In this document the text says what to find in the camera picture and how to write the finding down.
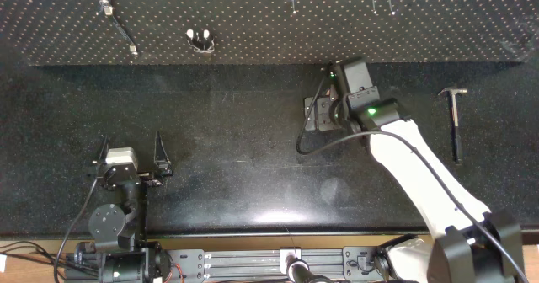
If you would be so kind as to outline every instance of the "wooden floor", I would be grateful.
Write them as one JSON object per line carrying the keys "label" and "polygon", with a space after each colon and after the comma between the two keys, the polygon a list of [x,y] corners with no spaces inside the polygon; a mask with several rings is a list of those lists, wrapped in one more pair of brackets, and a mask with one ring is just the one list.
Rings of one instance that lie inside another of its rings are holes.
{"label": "wooden floor", "polygon": [[[526,263],[526,276],[530,283],[539,283],[539,246],[524,247],[524,260]],[[54,283],[52,267],[31,263],[19,259],[8,258],[6,272],[0,273],[2,283]]]}

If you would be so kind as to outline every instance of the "hammer head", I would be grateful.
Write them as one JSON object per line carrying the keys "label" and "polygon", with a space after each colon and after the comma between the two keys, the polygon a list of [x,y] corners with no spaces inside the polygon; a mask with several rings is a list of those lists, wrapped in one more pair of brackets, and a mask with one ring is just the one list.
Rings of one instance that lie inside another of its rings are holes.
{"label": "hammer head", "polygon": [[454,88],[454,87],[450,87],[450,88],[444,88],[442,91],[440,91],[440,93],[438,93],[438,95],[441,95],[445,92],[448,92],[450,96],[452,95],[456,95],[458,93],[460,94],[465,94],[468,92],[467,89],[465,88]]}

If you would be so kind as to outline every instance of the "hammer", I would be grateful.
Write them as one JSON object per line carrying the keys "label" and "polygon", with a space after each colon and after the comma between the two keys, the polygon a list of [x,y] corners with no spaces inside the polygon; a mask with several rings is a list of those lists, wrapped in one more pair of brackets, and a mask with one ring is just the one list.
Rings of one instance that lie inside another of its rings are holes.
{"label": "hammer", "polygon": [[456,95],[465,94],[468,92],[465,88],[444,88],[438,95],[448,92],[451,96],[451,113],[453,114],[453,145],[455,153],[455,163],[462,164],[462,140],[461,134],[458,131],[458,113],[456,112]]}

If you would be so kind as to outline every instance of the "hammer handle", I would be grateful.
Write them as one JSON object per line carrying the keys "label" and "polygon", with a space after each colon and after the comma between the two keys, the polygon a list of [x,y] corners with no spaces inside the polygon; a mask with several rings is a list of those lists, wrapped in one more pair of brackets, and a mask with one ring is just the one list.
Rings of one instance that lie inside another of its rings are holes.
{"label": "hammer handle", "polygon": [[455,147],[455,163],[462,164],[462,140],[458,126],[453,126],[453,141]]}

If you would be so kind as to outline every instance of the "black pegboard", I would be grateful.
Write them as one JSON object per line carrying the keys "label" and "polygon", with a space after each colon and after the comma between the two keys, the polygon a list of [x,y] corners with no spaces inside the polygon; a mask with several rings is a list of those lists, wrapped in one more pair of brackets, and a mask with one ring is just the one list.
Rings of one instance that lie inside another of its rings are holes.
{"label": "black pegboard", "polygon": [[[539,45],[539,0],[116,0],[141,56],[98,0],[0,0],[0,34],[31,65],[524,61]],[[184,39],[216,35],[211,58]]]}

